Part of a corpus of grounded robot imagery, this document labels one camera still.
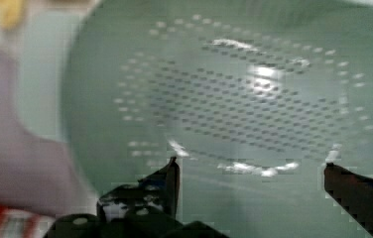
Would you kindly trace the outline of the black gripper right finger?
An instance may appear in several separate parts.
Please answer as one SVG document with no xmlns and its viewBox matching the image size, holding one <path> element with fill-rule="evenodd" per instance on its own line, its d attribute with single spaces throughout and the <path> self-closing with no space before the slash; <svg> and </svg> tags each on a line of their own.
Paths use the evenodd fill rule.
<svg viewBox="0 0 373 238">
<path fill-rule="evenodd" d="M 373 237 L 373 178 L 334 163 L 323 174 L 324 190 Z"/>
</svg>

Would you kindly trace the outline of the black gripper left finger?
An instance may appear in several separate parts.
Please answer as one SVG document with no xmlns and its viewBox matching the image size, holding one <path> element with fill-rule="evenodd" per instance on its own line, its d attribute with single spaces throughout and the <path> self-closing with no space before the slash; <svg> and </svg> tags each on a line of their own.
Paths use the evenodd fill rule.
<svg viewBox="0 0 373 238">
<path fill-rule="evenodd" d="M 137 184 L 122 184 L 101 195 L 96 202 L 100 220 L 123 219 L 136 208 L 153 207 L 175 217 L 180 192 L 180 166 L 177 157 L 154 173 L 140 178 Z"/>
</svg>

